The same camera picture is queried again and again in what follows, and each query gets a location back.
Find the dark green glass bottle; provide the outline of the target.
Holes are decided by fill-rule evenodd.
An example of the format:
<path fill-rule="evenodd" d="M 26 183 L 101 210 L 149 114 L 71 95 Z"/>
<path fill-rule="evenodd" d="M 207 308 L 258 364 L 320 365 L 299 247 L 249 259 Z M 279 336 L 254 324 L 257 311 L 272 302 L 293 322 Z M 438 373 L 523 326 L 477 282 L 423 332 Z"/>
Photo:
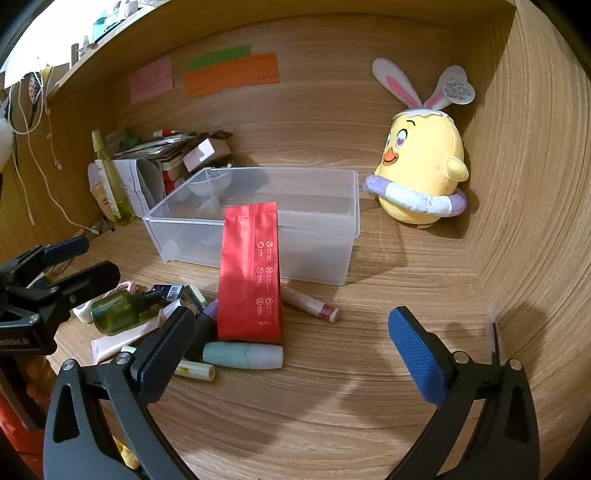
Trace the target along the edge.
<path fill-rule="evenodd" d="M 116 335 L 154 317 L 161 301 L 157 290 L 118 291 L 92 304 L 91 320 L 103 335 Z"/>

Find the purple black cosmetic tube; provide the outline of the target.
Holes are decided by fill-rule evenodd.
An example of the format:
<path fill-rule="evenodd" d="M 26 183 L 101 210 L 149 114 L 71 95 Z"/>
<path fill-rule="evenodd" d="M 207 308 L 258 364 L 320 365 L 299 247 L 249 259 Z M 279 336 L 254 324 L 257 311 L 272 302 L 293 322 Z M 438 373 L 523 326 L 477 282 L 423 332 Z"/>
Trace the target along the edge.
<path fill-rule="evenodd" d="M 205 345 L 217 340 L 216 314 L 216 300 L 209 303 L 204 310 L 198 313 L 195 335 L 184 354 L 186 360 L 200 362 Z"/>

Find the blue barcode small box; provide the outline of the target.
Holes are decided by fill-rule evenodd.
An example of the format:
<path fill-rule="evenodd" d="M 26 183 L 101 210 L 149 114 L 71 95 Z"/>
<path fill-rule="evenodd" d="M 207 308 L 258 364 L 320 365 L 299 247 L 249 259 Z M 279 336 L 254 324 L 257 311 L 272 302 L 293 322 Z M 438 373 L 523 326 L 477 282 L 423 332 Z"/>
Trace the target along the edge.
<path fill-rule="evenodd" d="M 152 291 L 157 292 L 164 302 L 174 302 L 182 297 L 184 286 L 181 284 L 154 284 Z"/>

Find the mint green white tube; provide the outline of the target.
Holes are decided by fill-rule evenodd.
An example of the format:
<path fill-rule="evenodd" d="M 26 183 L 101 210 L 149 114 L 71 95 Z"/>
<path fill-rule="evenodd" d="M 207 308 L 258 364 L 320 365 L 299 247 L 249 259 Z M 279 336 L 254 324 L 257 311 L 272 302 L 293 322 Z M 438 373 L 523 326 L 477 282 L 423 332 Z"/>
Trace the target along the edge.
<path fill-rule="evenodd" d="M 280 369 L 283 367 L 283 347 L 240 342 L 209 342 L 204 346 L 202 359 L 205 363 L 233 369 Z"/>

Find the small green rectangular bottle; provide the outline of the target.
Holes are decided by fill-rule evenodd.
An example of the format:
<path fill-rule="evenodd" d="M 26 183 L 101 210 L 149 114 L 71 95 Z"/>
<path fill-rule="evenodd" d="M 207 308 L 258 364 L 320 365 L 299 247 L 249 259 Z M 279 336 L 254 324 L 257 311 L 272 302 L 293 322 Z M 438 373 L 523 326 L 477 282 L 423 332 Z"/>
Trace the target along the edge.
<path fill-rule="evenodd" d="M 204 294 L 200 292 L 194 284 L 188 284 L 184 287 L 183 293 L 186 295 L 188 301 L 193 304 L 199 311 L 204 310 L 208 302 L 205 299 Z"/>

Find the red foil pouch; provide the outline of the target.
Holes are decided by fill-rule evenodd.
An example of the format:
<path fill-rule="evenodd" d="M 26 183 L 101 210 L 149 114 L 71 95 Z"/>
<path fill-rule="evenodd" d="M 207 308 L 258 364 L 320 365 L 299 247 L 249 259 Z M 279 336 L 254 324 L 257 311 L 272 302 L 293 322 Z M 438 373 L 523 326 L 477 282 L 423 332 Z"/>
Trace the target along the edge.
<path fill-rule="evenodd" d="M 274 202 L 225 209 L 216 323 L 223 341 L 281 343 L 279 223 Z"/>

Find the white red-capped tube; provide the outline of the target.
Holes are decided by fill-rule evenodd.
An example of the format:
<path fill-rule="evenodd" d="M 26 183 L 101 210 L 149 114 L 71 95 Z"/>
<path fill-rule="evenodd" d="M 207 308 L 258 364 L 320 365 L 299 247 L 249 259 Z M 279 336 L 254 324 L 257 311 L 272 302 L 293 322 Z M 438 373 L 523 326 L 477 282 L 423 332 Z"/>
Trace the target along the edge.
<path fill-rule="evenodd" d="M 339 309 L 329 303 L 315 299 L 310 295 L 298 292 L 297 290 L 283 285 L 280 288 L 281 299 L 295 309 L 304 311 L 315 318 L 335 323 L 339 315 Z"/>

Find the pale yellow-green stick tube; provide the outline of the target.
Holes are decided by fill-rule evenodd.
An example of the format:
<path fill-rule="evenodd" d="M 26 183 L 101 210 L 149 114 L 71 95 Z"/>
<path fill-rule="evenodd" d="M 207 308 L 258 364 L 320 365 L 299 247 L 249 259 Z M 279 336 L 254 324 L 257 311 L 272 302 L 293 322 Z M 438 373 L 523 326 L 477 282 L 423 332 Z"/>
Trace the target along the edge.
<path fill-rule="evenodd" d="M 193 380 L 212 382 L 215 379 L 215 368 L 211 364 L 181 360 L 174 374 Z"/>

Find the tall yellow spray bottle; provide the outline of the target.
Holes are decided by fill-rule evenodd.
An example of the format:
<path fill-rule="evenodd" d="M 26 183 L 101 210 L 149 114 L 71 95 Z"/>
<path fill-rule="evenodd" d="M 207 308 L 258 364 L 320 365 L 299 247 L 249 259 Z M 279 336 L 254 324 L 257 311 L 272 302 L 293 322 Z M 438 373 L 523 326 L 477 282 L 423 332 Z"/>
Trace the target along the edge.
<path fill-rule="evenodd" d="M 126 226 L 134 220 L 134 213 L 123 189 L 123 184 L 114 162 L 108 153 L 100 131 L 94 129 L 91 132 L 92 145 L 97 159 L 95 165 L 108 201 L 109 209 L 115 223 Z"/>

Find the white folded paper bag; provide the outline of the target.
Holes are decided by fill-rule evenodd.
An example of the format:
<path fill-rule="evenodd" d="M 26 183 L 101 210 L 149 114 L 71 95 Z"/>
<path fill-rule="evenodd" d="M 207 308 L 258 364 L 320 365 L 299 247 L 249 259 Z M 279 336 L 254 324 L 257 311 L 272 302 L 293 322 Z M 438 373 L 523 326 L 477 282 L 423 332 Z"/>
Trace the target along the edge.
<path fill-rule="evenodd" d="M 165 190 L 162 172 L 149 160 L 114 160 L 114 166 L 136 217 L 145 216 L 164 198 Z M 115 223 L 115 217 L 101 184 L 98 167 L 94 163 L 88 165 L 87 175 L 91 194 L 106 218 L 111 223 Z"/>

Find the stack of books and papers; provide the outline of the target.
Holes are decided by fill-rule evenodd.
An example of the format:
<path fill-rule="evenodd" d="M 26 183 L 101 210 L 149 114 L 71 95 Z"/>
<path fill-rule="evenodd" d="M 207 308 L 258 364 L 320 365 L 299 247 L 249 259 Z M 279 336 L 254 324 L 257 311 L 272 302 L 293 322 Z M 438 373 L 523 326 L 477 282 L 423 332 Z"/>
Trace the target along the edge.
<path fill-rule="evenodd" d="M 233 136 L 231 132 L 217 130 L 208 132 L 183 132 L 182 135 L 174 135 L 168 138 L 155 139 L 152 142 L 138 144 L 135 147 L 115 154 L 117 160 L 122 159 L 145 159 L 155 164 L 162 172 L 165 193 L 171 193 L 182 181 L 190 175 L 183 163 L 183 156 L 192 150 L 198 143 L 206 138 L 228 140 Z M 217 161 L 212 167 L 224 167 L 228 164 L 228 157 Z"/>

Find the red white marker pen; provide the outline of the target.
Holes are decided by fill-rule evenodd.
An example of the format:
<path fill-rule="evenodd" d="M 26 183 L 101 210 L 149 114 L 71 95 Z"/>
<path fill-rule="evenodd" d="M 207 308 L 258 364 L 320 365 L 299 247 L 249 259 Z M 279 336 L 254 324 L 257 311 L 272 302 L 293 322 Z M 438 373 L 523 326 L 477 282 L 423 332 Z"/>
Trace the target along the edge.
<path fill-rule="evenodd" d="M 175 129 L 162 129 L 162 130 L 155 130 L 152 132 L 152 137 L 159 139 L 159 138 L 168 138 L 174 135 L 182 135 L 182 130 L 175 130 Z"/>

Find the white bowl of stones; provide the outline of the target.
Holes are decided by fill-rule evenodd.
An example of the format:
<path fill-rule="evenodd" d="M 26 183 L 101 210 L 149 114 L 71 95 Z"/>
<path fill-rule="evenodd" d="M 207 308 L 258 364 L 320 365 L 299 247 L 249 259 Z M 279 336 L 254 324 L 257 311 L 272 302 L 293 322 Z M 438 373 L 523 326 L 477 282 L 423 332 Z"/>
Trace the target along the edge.
<path fill-rule="evenodd" d="M 231 169 L 206 168 L 188 181 L 188 190 L 198 197 L 219 197 L 228 190 L 232 181 Z"/>

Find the green paper note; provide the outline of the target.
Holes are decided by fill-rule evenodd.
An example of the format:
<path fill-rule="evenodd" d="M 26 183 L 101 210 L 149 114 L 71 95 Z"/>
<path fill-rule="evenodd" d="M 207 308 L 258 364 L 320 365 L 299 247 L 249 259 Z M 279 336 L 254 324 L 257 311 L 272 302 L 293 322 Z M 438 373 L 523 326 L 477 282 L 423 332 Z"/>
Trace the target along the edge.
<path fill-rule="evenodd" d="M 211 65 L 240 59 L 250 55 L 252 55 L 252 47 L 249 44 L 224 48 L 188 60 L 186 62 L 186 71 L 192 72 Z"/>

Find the yellow chick bunny plush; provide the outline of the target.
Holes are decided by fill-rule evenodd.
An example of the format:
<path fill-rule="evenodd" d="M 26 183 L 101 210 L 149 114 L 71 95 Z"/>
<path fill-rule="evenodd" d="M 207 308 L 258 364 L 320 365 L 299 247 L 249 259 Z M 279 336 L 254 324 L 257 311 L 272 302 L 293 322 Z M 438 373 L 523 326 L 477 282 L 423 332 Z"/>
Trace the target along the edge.
<path fill-rule="evenodd" d="M 469 179 L 469 169 L 459 130 L 444 109 L 475 100 L 466 71 L 448 67 L 425 101 L 394 62 L 378 58 L 372 72 L 407 109 L 394 115 L 381 161 L 363 190 L 394 220 L 417 228 L 462 214 L 467 197 L 458 185 Z"/>

